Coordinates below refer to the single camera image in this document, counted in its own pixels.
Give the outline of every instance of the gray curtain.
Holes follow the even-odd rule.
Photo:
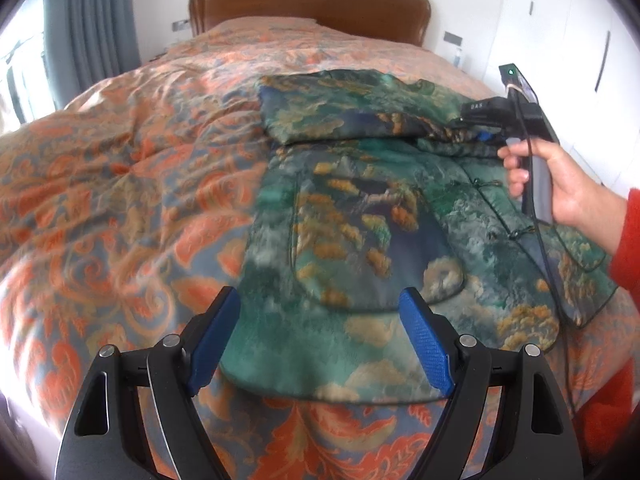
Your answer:
[[[139,67],[132,0],[44,0],[44,55],[57,108]]]

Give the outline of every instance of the person's arm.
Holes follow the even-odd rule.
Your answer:
[[[558,144],[532,139],[534,155],[546,160],[553,179],[552,209],[559,224],[577,228],[587,238],[614,254],[611,277],[629,290],[640,305],[640,191],[629,201],[596,184]],[[509,192],[518,197],[529,180],[520,158],[529,155],[523,141],[498,151],[508,170]]]

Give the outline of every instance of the blue gripper pad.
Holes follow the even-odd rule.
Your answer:
[[[191,375],[187,382],[191,397],[211,382],[239,317],[240,296],[233,288],[191,353]]]
[[[414,298],[402,291],[398,300],[400,321],[414,346],[418,360],[431,386],[439,389],[444,396],[453,392],[454,381],[449,368],[449,356],[442,347],[431,325],[425,319]]]

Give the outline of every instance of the bed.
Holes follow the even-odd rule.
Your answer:
[[[190,0],[190,18],[192,40],[0,138],[2,358],[58,437],[101,346],[152,346],[237,284],[272,148],[258,77],[376,69],[491,95],[420,47],[428,0]],[[632,355],[638,313],[616,295],[568,334],[577,407]],[[547,357],[561,378],[562,345]],[[468,475],[498,401],[492,391]],[[142,405],[158,470],[175,477],[150,399]],[[196,406],[233,478],[402,479],[443,402],[263,397],[218,371]]]

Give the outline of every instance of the wooden headboard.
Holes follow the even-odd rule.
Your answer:
[[[348,34],[422,46],[428,0],[190,0],[193,34],[243,16],[313,18]]]

